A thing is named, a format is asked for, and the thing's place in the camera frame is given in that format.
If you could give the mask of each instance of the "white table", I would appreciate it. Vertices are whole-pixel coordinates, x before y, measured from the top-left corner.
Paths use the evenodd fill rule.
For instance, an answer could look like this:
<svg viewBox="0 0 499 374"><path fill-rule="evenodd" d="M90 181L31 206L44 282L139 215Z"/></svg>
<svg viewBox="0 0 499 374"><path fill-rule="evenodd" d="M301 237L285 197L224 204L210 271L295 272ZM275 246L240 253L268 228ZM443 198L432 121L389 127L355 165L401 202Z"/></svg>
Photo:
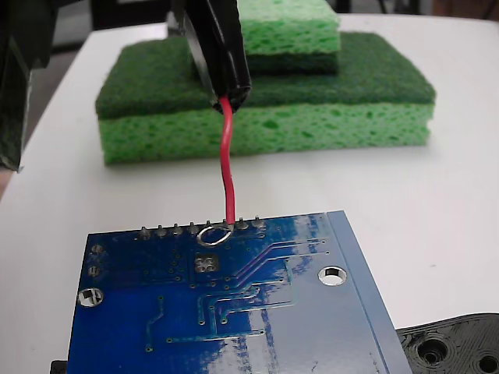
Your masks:
<svg viewBox="0 0 499 374"><path fill-rule="evenodd" d="M429 144L236 158L238 216L345 210L396 328L499 312L499 24L344 16L342 29L383 35L435 86ZM66 358L88 233L223 218L218 160L102 162L106 74L123 46L164 36L93 33L27 147L0 204L2 373Z"/></svg>

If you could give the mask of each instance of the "circuit board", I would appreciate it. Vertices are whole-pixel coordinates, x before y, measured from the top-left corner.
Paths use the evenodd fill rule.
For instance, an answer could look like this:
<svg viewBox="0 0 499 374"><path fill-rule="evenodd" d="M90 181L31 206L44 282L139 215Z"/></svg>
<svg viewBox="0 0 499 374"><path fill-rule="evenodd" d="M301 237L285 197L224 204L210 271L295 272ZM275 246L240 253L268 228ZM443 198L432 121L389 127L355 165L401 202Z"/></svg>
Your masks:
<svg viewBox="0 0 499 374"><path fill-rule="evenodd" d="M89 235L68 374L410 372L342 212L223 227Z"/></svg>

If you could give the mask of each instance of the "red wire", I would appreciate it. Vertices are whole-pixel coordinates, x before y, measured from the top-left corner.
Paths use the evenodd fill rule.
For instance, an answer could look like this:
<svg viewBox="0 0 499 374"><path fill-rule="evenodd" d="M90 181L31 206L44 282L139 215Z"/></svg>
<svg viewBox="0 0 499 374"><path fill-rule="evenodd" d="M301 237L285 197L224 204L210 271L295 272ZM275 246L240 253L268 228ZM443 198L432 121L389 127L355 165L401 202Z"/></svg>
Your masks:
<svg viewBox="0 0 499 374"><path fill-rule="evenodd" d="M221 136L220 165L221 177L225 188L225 218L228 224L235 223L235 196L231 174L231 140L232 140L232 106L227 97L220 98L221 109L224 112L224 131Z"/></svg>

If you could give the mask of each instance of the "stacked sponges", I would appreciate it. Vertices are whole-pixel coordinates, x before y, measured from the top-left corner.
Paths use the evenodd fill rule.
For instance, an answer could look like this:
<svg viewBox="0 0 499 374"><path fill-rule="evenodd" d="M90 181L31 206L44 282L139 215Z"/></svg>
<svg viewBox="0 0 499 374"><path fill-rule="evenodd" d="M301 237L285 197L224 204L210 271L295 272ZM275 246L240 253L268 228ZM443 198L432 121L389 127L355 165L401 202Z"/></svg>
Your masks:
<svg viewBox="0 0 499 374"><path fill-rule="evenodd" d="M383 38L340 35L324 0L239 11L253 91L235 115L234 155L426 142L434 89ZM96 104L107 163L218 155L221 116L190 59L180 37L123 50Z"/></svg>

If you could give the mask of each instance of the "mounting hole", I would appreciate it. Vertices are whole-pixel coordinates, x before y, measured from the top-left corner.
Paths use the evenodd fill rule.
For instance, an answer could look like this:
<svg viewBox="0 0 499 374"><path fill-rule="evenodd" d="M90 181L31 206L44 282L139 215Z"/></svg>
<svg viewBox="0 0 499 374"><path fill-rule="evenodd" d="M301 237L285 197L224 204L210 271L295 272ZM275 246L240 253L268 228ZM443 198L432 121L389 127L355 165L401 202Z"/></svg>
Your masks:
<svg viewBox="0 0 499 374"><path fill-rule="evenodd" d="M418 347L418 355L428 365L436 365L442 362L447 357L447 354L447 346L437 339L429 339Z"/></svg>
<svg viewBox="0 0 499 374"><path fill-rule="evenodd" d="M340 286L346 282L346 271L337 266L325 267L319 272L319 281L327 286Z"/></svg>
<svg viewBox="0 0 499 374"><path fill-rule="evenodd" d="M499 362L495 357L485 356L478 363L478 367L482 370L482 372L497 372L497 369L499 369Z"/></svg>
<svg viewBox="0 0 499 374"><path fill-rule="evenodd" d="M93 308L102 303L104 300L104 293L98 288L85 288L78 292L78 304L84 308Z"/></svg>

